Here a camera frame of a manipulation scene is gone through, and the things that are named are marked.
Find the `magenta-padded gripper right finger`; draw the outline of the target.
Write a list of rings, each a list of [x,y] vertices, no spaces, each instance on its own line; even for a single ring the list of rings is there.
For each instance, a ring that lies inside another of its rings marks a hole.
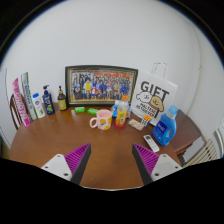
[[[141,145],[132,145],[132,154],[136,160],[144,185],[164,178],[182,169],[167,154],[158,155]]]

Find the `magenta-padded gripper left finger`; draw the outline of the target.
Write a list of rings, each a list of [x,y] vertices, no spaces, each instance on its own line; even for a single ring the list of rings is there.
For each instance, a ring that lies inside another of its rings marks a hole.
[[[87,143],[66,155],[56,154],[42,169],[79,185],[90,155],[91,144]]]

